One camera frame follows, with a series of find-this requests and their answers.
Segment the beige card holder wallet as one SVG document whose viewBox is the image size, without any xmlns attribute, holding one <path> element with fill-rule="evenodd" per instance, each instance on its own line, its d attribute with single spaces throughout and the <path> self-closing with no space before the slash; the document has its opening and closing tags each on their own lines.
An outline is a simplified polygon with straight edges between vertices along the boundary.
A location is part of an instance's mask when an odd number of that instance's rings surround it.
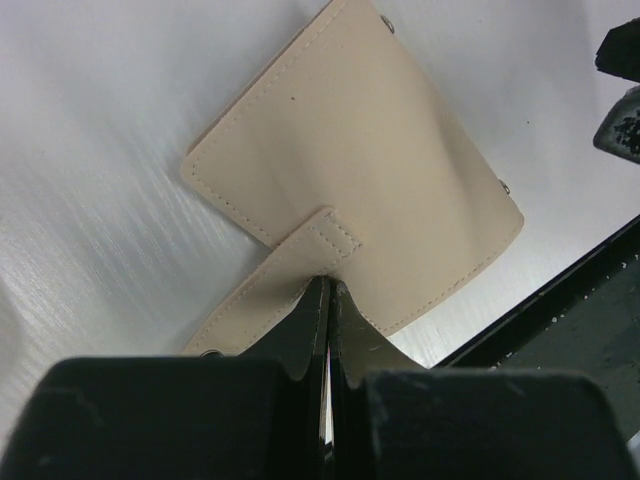
<svg viewBox="0 0 640 480">
<path fill-rule="evenodd" d="M 345 283 L 392 335 L 513 242 L 524 218 L 368 1 L 332 1 L 187 154 L 183 180 L 269 256 L 185 353 L 237 355 L 309 282 Z"/>
</svg>

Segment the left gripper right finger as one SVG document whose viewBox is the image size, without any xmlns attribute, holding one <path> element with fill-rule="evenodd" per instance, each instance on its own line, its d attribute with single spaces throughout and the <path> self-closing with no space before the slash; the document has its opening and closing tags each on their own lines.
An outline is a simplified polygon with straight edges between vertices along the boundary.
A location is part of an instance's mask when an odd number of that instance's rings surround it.
<svg viewBox="0 0 640 480">
<path fill-rule="evenodd" d="M 601 389 L 574 372 L 418 365 L 331 285 L 338 479 L 635 479 Z"/>
</svg>

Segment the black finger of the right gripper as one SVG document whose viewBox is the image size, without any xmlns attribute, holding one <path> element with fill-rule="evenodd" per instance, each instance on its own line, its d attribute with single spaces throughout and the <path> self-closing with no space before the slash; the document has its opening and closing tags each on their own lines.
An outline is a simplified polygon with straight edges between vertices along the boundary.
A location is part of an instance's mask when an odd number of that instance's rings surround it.
<svg viewBox="0 0 640 480">
<path fill-rule="evenodd" d="M 639 164 L 639 88 L 628 90 L 611 108 L 598 127 L 593 146 L 634 164 Z"/>
</svg>

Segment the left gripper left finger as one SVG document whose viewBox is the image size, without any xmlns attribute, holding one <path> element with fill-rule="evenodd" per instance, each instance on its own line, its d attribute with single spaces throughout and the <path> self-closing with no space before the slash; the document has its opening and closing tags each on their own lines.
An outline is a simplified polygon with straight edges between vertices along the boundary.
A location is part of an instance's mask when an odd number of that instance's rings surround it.
<svg viewBox="0 0 640 480">
<path fill-rule="evenodd" d="M 321 479 L 330 281 L 239 355 L 77 357 L 52 366 L 5 479 Z"/>
</svg>

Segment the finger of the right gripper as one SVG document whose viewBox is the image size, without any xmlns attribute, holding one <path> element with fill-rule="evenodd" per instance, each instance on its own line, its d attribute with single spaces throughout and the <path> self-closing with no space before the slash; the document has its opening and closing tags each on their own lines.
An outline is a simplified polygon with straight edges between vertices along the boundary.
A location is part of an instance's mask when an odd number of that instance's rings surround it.
<svg viewBox="0 0 640 480">
<path fill-rule="evenodd" d="M 609 30 L 596 52 L 596 69 L 638 83 L 639 31 L 639 18 Z"/>
</svg>

